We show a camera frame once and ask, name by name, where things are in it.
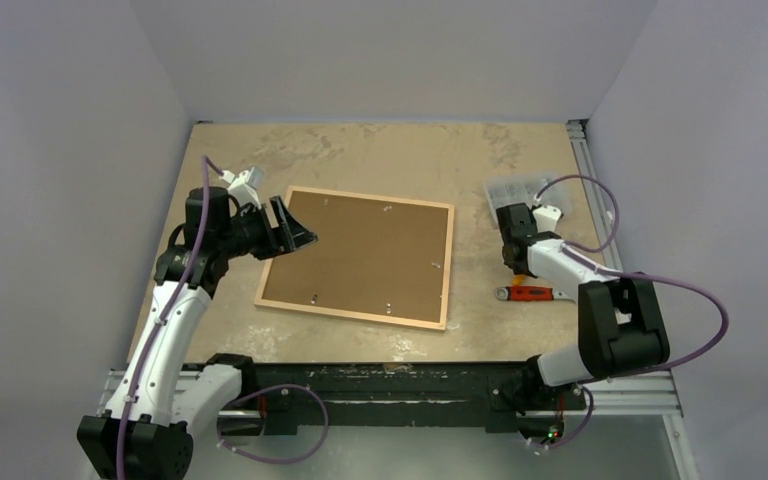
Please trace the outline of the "yellow handled screwdriver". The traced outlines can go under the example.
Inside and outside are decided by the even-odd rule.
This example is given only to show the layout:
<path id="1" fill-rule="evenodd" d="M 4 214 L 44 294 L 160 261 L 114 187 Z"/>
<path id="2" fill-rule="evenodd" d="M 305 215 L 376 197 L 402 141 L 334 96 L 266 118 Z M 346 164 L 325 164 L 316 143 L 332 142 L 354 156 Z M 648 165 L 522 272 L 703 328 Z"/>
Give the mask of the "yellow handled screwdriver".
<path id="1" fill-rule="evenodd" d="M 513 286 L 523 286 L 529 282 L 529 276 L 527 274 L 515 274 L 511 282 Z"/>

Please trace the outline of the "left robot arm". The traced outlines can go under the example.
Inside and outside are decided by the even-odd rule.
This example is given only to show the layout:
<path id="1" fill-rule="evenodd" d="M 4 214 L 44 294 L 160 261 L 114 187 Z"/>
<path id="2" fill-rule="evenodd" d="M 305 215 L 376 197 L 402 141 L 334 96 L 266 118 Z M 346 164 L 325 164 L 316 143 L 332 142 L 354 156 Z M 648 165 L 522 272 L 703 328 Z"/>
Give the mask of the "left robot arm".
<path id="1" fill-rule="evenodd" d="M 222 187 L 193 189 L 185 220 L 158 257 L 144 330 L 125 374 L 101 412 L 82 418 L 77 440 L 102 479 L 182 479 L 196 438 L 220 411 L 261 405 L 250 357 L 216 354 L 188 389 L 177 389 L 185 356 L 232 260 L 268 260 L 315 243 L 288 211 L 241 204 Z"/>

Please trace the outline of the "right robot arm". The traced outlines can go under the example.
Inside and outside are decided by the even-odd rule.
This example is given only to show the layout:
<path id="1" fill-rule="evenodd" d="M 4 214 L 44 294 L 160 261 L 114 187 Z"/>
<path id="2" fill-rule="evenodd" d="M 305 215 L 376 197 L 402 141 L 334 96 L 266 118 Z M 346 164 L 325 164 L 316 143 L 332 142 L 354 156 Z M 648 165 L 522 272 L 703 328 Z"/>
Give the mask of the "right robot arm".
<path id="1" fill-rule="evenodd" d="M 634 374 L 665 363 L 670 343 L 651 281 L 625 278 L 573 252 L 560 235 L 538 229 L 525 203 L 496 210 L 504 264 L 542 278 L 577 306 L 577 339 L 526 361 L 524 399 L 544 407 L 562 387 Z"/>

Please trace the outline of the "wooden picture frame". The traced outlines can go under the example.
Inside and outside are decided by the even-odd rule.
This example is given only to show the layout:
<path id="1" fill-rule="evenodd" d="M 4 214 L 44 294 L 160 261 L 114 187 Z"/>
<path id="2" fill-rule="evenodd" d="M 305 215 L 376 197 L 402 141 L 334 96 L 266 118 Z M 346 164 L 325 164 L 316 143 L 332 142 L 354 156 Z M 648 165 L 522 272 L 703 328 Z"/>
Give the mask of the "wooden picture frame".
<path id="1" fill-rule="evenodd" d="M 445 330 L 453 205 L 291 186 L 287 206 L 318 240 L 266 262 L 256 306 Z"/>

